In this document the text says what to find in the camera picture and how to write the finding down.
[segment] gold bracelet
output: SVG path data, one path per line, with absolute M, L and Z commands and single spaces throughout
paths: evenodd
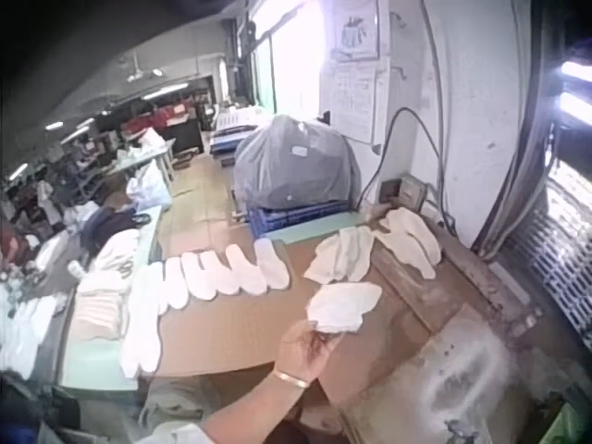
M 273 375 L 281 379 L 282 381 L 289 382 L 291 385 L 298 387 L 299 389 L 308 389 L 310 384 L 306 381 L 302 381 L 301 379 L 288 375 L 287 373 L 280 372 L 279 370 L 274 369 Z

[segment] hand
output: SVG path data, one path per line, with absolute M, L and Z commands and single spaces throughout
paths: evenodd
M 310 384 L 323 372 L 342 337 L 318 333 L 308 321 L 300 321 L 282 337 L 275 368 Z

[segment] metal grate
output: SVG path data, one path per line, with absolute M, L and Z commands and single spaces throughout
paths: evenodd
M 505 249 L 520 254 L 592 351 L 592 183 L 556 161 Z

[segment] black cable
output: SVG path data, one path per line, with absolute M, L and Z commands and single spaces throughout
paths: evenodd
M 429 15 L 427 14 L 426 0 L 421 0 L 419 6 L 422 10 L 422 16 L 425 22 L 425 30 L 427 31 L 427 40 L 429 42 L 429 48 L 432 52 L 432 61 L 434 63 L 434 73 L 436 80 L 436 95 L 438 96 L 438 148 L 439 148 L 439 168 L 438 168 L 438 210 L 442 214 L 444 220 L 444 227 L 446 230 L 456 236 L 456 230 L 449 223 L 446 217 L 446 210 L 444 208 L 444 176 L 445 176 L 445 163 L 448 163 L 448 158 L 444 158 L 444 93 L 442 92 L 442 75 L 440 71 L 440 63 L 438 59 L 438 49 L 436 48 L 436 39 L 434 37 L 434 30 L 432 24 L 429 21 Z
M 376 168 L 374 175 L 372 176 L 372 178 L 370 178 L 370 180 L 368 181 L 368 183 L 364 187 L 362 194 L 360 194 L 358 202 L 355 205 L 356 211 L 360 210 L 360 205 L 362 205 L 362 201 L 364 200 L 366 193 L 368 192 L 368 190 L 370 190 L 370 187 L 372 186 L 372 184 L 374 183 L 374 181 L 378 177 L 378 173 L 380 173 L 380 170 L 382 169 L 382 165 L 385 163 L 385 158 L 387 157 L 387 149 L 389 148 L 390 138 L 392 137 L 392 131 L 395 128 L 395 123 L 397 122 L 397 118 L 399 118 L 399 116 L 401 115 L 401 113 L 403 111 L 407 111 L 409 114 L 411 114 L 413 117 L 415 117 L 415 119 L 417 120 L 419 125 L 422 127 L 425 135 L 427 136 L 427 139 L 429 140 L 430 148 L 432 148 L 432 150 L 434 151 L 434 154 L 436 155 L 436 159 L 438 160 L 438 170 L 440 170 L 442 168 L 442 158 L 440 157 L 440 154 L 438 153 L 438 148 L 436 147 L 436 144 L 434 143 L 432 136 L 430 135 L 429 131 L 427 130 L 426 124 L 419 117 L 419 115 L 414 110 L 412 110 L 409 106 L 402 106 L 401 108 L 399 108 L 397 110 L 395 115 L 390 120 L 390 123 L 388 124 L 387 138 L 385 139 L 385 144 L 383 145 L 383 148 L 382 148 L 382 155 L 380 156 L 380 162 L 378 163 L 378 167 Z

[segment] fluorescent light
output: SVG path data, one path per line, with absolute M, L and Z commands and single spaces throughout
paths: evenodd
M 69 136 L 67 136 L 65 139 L 62 139 L 62 142 L 60 142 L 60 143 L 63 145 L 64 143 L 70 142 L 72 139 L 75 139 L 76 137 L 78 137 L 81 134 L 85 133 L 90 128 L 91 127 L 82 127 L 82 128 L 79 128 L 79 129 L 75 130 L 72 134 L 70 134 Z
M 25 169 L 27 169 L 28 166 L 29 166 L 29 164 L 22 164 L 21 166 L 19 166 L 15 170 L 15 172 L 10 175 L 10 177 L 8 178 L 8 180 L 14 180 L 14 179 L 16 179 L 18 176 L 20 176 L 20 173 L 22 173 Z
M 580 80 L 592 81 L 592 67 L 575 62 L 565 62 L 561 65 L 561 73 Z
M 79 123 L 76 128 L 80 129 L 82 127 L 88 127 L 90 124 L 92 124 L 94 122 L 94 118 L 87 118 L 86 120 L 84 120 L 83 122 Z
M 588 102 L 568 92 L 562 92 L 559 99 L 559 106 L 563 112 L 578 120 L 582 120 L 588 125 L 592 125 L 592 105 Z
M 64 122 L 54 122 L 50 125 L 47 125 L 45 127 L 45 129 L 48 131 L 53 131 L 53 130 L 57 130 L 58 128 L 62 128 L 63 126 L 64 126 Z
M 189 86 L 189 83 L 179 83 L 177 85 L 165 86 L 158 91 L 151 92 L 150 94 L 144 95 L 142 99 L 143 100 L 154 99 L 155 97 L 158 97 L 160 95 L 165 95 L 165 94 L 173 93 L 174 91 L 183 90 L 183 89 L 187 88 L 188 86 Z

